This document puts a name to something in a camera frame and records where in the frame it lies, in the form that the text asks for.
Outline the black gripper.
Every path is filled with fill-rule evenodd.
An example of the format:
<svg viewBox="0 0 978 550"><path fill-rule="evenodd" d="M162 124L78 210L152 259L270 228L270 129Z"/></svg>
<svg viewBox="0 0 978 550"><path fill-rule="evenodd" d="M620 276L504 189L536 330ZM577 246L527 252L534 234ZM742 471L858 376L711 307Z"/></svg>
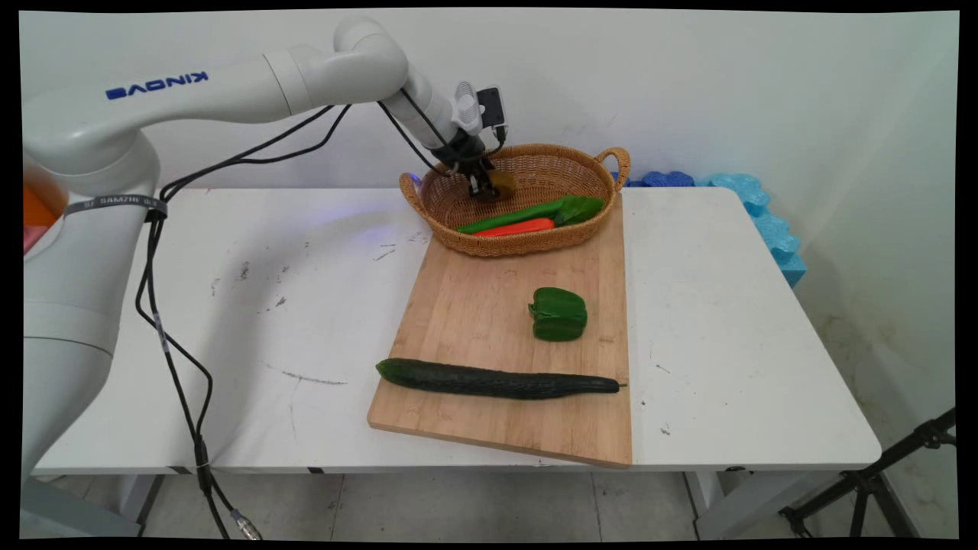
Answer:
<svg viewBox="0 0 978 550"><path fill-rule="evenodd" d="M489 150L480 137L469 135L465 130L458 130L447 145L437 147L436 159L439 174L460 174L468 178L468 197L474 201L485 201L485 190L500 185L500 172L490 160Z"/></svg>

